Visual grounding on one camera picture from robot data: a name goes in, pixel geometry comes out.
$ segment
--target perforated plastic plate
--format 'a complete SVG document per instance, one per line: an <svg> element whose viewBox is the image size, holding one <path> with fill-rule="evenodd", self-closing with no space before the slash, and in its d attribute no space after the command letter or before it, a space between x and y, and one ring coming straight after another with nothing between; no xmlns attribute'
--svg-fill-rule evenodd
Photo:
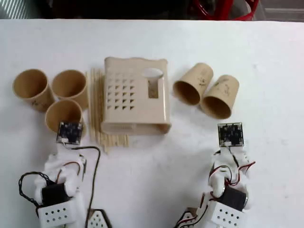
<svg viewBox="0 0 304 228"><path fill-rule="evenodd" d="M74 199L49 207L39 208L38 214L41 228L75 222L77 219L76 208L77 205Z"/></svg>
<svg viewBox="0 0 304 228"><path fill-rule="evenodd" d="M101 211L96 210L89 219L88 228L109 228Z"/></svg>

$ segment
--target circular hole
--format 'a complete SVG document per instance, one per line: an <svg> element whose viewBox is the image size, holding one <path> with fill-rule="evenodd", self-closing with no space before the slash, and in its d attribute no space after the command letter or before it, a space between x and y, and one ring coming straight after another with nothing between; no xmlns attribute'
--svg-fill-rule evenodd
<svg viewBox="0 0 304 228"><path fill-rule="evenodd" d="M173 85L175 95L189 105L196 105L200 102L198 91L190 84L178 81Z"/></svg>
<svg viewBox="0 0 304 228"><path fill-rule="evenodd" d="M84 90L86 77L77 70L66 70L59 73L53 80L53 92L61 97L72 97Z"/></svg>
<svg viewBox="0 0 304 228"><path fill-rule="evenodd" d="M201 106L207 115L217 119L226 119L231 115L229 106L216 97L205 97L201 102Z"/></svg>
<svg viewBox="0 0 304 228"><path fill-rule="evenodd" d="M47 77L42 71L30 69L23 71L16 77L13 89L18 97L31 98L44 91L47 84Z"/></svg>

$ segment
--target cup rim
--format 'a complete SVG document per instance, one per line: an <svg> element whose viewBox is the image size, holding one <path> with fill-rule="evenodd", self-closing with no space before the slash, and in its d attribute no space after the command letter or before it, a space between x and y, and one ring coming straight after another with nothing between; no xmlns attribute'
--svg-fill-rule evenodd
<svg viewBox="0 0 304 228"><path fill-rule="evenodd" d="M66 72L66 71L70 71L70 70L79 72L79 73L85 78L85 85L84 85L84 87L82 88L82 90L81 90L79 93L75 94L75 95L72 95L72 96L60 96L60 95L58 95L57 93L54 92L54 89L53 89L54 80L55 80L60 74ZM69 70L61 71L60 73L58 73L58 74L53 78L52 85L51 85L51 90L52 90L53 94L54 94L55 96L57 96L59 99L74 99L75 97L77 97L77 96L79 96L80 94L82 94L82 93L85 91L86 87L87 87L87 78L86 78L85 74L82 73L82 72L79 71L79 70L69 69Z"/></svg>
<svg viewBox="0 0 304 228"><path fill-rule="evenodd" d="M49 112L49 110L50 110L54 105L56 105L56 104L58 104L58 103L60 103L60 102L65 102L65 101L71 101L72 103L76 104L76 106L77 106L77 107L79 108L79 110L80 110L80 120L79 120L79 121L81 121L81 120L83 119L82 108L81 108L81 106L80 106L76 101L74 101L74 100L72 100L72 99L61 99L61 100L59 100L59 101L56 101L56 102L54 102L53 104L51 104L51 105L48 107L48 109L47 109L47 111L46 111L46 114L45 114L45 117L44 117L44 123L45 123L45 125L47 126L47 128L48 128L51 132L54 132L54 131L48 126L48 123L47 123L48 112Z"/></svg>
<svg viewBox="0 0 304 228"><path fill-rule="evenodd" d="M24 72L26 72L26 71L29 71L29 70L40 71L40 72L43 74L43 76L45 77L45 79L47 80L47 84L46 84L46 87L45 87L40 93L36 94L35 96L32 96L32 97L22 97L22 96L19 96L19 95L16 93L16 91L15 91L15 83L16 83L17 78L18 78L22 73L24 73ZM31 68L31 69L27 69L27 70L24 70L24 71L20 72L20 73L16 76L16 78L15 78L14 81L13 81L13 92L14 92L14 94L15 94L16 97L18 97L18 98L20 98L20 99L22 99L22 100L32 100L32 99L35 99L35 98L39 97L41 94L43 94L43 93L48 89L48 85L49 85L49 83L48 83L48 77L46 76L46 74L45 74L42 70L35 69L35 68Z"/></svg>

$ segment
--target beige plastic box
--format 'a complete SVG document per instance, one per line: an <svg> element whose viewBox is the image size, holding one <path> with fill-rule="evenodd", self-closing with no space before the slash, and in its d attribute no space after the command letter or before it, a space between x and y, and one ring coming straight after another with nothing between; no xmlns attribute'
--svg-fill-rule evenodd
<svg viewBox="0 0 304 228"><path fill-rule="evenodd" d="M107 57L104 65L102 130L107 134L167 133L171 127L167 60Z"/></svg>

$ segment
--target black cable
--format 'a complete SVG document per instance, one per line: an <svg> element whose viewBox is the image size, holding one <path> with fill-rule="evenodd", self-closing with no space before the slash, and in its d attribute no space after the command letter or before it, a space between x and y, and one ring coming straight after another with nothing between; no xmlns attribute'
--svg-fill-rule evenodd
<svg viewBox="0 0 304 228"><path fill-rule="evenodd" d="M239 164L238 164L238 161L237 161L236 157L235 157L234 154L231 152L230 147L228 147L228 148L229 148L229 151L230 151L230 153L231 153L231 155L232 155L232 157L233 157L234 162L236 163L237 167L239 167Z"/></svg>
<svg viewBox="0 0 304 228"><path fill-rule="evenodd" d="M86 220L85 220L85 228L86 228L87 225L88 225L88 222L89 222L89 215L90 215L91 206L92 206L93 197L94 197L95 177L96 177L96 172L97 172L99 160L100 160L100 157L101 157L101 151L100 151L100 149L99 149L98 147L96 147L96 146L79 146L79 147L73 147L73 148L71 148L71 149L72 149L72 150L82 150L82 149L96 149L96 150L98 150L98 157L97 157L97 161L96 161L96 165L95 165L95 169L94 169L94 174L93 174L93 183L92 183L91 199L90 199L89 208L88 208L88 210L87 210Z"/></svg>
<svg viewBox="0 0 304 228"><path fill-rule="evenodd" d="M37 208L37 207L39 207L39 204L37 203L37 201L34 200L33 198L28 197L28 196L27 196L26 194L24 194L23 191L22 191L22 182L23 182L23 179L24 179L26 176L28 176L28 175L39 175L39 176L41 176L42 178L44 178L44 179L46 180L47 185L49 185L50 183L52 183L52 181L50 180L50 178L49 178L46 174L44 174L44 173L42 173L42 172L35 172L35 171L33 171L33 172L26 172L26 173L24 173L24 174L20 177L19 182L18 182L18 185L19 185L19 194L20 194L20 196L22 196L23 198L27 199L29 202L33 203L33 204L36 206L36 208Z"/></svg>
<svg viewBox="0 0 304 228"><path fill-rule="evenodd" d="M201 217L199 218L199 220L197 220L195 223L192 224L185 224L183 226L181 226L180 228L186 227L186 226L194 226L195 224L198 224L200 222L200 220L203 218L203 216L205 215L206 211L207 211L208 205L206 205L205 211L204 213L201 215Z"/></svg>

